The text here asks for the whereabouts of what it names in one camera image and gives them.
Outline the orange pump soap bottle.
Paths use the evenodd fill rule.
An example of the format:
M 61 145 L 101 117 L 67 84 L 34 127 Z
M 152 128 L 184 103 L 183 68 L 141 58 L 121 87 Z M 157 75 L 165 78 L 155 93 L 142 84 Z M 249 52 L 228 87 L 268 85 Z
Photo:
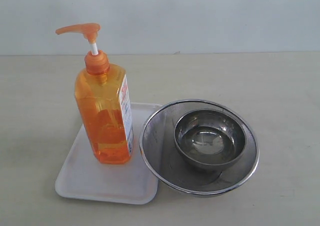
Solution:
M 74 24 L 57 35 L 80 33 L 90 51 L 74 83 L 74 97 L 96 159 L 102 164 L 128 162 L 134 146 L 133 117 L 126 70 L 109 62 L 97 46 L 98 23 Z

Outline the small steel bowl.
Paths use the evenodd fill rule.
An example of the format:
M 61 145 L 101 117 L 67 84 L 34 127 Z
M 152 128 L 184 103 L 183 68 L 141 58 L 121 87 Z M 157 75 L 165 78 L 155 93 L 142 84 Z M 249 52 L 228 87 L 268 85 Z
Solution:
M 174 142 L 189 165 L 214 172 L 224 171 L 240 160 L 247 146 L 247 136 L 236 116 L 202 108 L 181 116 L 175 124 Z

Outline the steel mesh colander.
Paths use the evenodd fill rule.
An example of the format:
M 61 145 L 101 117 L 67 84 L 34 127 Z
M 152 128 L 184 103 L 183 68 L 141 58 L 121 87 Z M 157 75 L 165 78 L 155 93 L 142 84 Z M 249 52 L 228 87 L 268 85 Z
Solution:
M 203 171 L 188 164 L 176 149 L 174 132 L 185 113 L 213 109 L 235 116 L 247 136 L 240 160 L 223 171 Z M 260 152 L 253 130 L 236 112 L 216 102 L 181 99 L 161 106 L 144 123 L 139 148 L 148 169 L 164 184 L 184 194 L 214 197 L 243 185 L 256 171 Z

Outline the white rectangular tray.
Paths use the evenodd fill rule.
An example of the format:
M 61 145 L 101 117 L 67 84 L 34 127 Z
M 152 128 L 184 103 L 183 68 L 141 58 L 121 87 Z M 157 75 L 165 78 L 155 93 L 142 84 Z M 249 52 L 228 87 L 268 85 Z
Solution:
M 133 151 L 125 164 L 98 162 L 84 127 L 81 127 L 55 181 L 56 193 L 64 198 L 144 205 L 158 191 L 158 179 L 146 166 L 139 136 L 146 119 L 161 106 L 131 103 Z

